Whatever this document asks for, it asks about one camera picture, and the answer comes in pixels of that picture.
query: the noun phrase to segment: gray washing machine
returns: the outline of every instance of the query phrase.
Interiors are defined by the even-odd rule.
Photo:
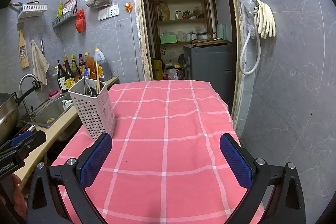
[[[232,105],[232,44],[220,46],[183,47],[184,79],[210,82],[229,106]]]

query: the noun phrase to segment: green box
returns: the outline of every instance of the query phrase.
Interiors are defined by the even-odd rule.
[[[161,44],[177,43],[176,35],[162,35],[160,36]]]

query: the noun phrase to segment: cooking pot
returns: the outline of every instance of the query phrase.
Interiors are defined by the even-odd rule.
[[[13,94],[0,93],[0,145],[2,145],[16,127],[19,118],[18,106],[35,88],[25,92],[17,99],[16,92]]]
[[[197,33],[197,40],[202,40],[202,39],[208,39],[208,38],[211,38],[216,32],[212,32],[212,33],[209,33],[209,32],[200,32],[200,33]]]

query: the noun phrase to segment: beige countertop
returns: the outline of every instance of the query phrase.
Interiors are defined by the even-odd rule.
[[[111,80],[106,81],[107,87],[110,88],[117,80],[118,76],[112,77]],[[28,158],[25,159],[25,166],[15,172],[15,174],[22,180],[20,189],[22,190],[28,181],[30,175],[35,170],[36,165],[41,162],[45,153],[58,139],[62,132],[75,120],[78,116],[76,108],[72,106],[62,117],[60,117],[50,128],[37,127],[37,130],[45,132],[47,139],[45,143],[29,153]]]

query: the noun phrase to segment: blue gripper pad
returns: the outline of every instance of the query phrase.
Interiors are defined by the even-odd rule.
[[[26,138],[30,137],[31,136],[31,131],[26,131],[24,133],[22,133],[21,135],[17,136],[16,138],[14,138],[12,140],[12,143],[11,143],[11,147],[14,147],[16,145],[18,145],[19,143],[21,143],[23,140],[25,140]]]
[[[92,185],[100,168],[110,153],[111,148],[112,138],[109,134],[106,134],[81,169],[81,179],[79,184],[82,189]]]
[[[239,185],[249,190],[252,186],[252,171],[245,160],[224,134],[219,146]]]

